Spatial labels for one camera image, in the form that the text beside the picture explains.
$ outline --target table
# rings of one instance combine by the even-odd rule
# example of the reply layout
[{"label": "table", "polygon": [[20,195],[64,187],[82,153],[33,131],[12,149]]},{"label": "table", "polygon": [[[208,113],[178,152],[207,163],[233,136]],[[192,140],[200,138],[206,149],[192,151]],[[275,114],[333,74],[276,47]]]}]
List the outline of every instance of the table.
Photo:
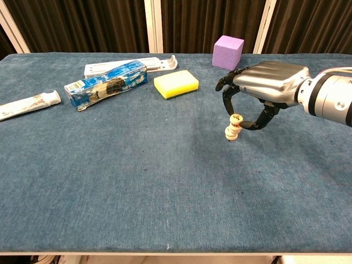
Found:
[{"label": "table", "polygon": [[[199,90],[164,100],[149,82],[76,112],[63,91],[85,64],[170,54],[32,53],[0,61],[0,103],[57,90],[62,103],[0,123],[0,252],[341,253],[352,251],[352,129],[280,112],[228,142],[211,54],[176,54]],[[243,54],[352,65],[343,54]],[[235,110],[262,104],[240,94]]]}]

